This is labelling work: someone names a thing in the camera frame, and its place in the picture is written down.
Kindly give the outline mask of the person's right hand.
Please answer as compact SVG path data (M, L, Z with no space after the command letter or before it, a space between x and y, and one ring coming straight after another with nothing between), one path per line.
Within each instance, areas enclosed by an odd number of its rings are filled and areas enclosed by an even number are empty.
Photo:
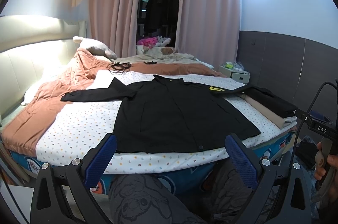
M337 147L331 140L322 138L317 148L315 189L333 203L337 200Z

